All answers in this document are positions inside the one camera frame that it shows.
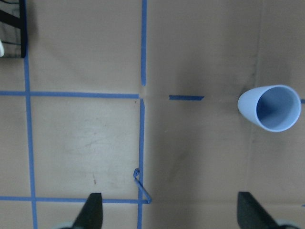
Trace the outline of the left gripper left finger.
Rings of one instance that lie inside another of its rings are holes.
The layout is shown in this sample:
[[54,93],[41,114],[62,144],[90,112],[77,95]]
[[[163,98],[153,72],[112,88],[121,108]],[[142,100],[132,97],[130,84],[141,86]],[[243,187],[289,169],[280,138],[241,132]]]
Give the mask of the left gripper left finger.
[[103,223],[102,194],[91,193],[75,219],[73,229],[101,229]]

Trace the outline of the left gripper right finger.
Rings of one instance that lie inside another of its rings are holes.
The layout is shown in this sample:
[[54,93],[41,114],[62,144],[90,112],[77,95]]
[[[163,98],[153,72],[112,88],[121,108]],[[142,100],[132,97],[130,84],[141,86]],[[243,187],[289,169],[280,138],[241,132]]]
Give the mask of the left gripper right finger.
[[241,229],[279,229],[280,226],[250,192],[238,192],[237,223]]

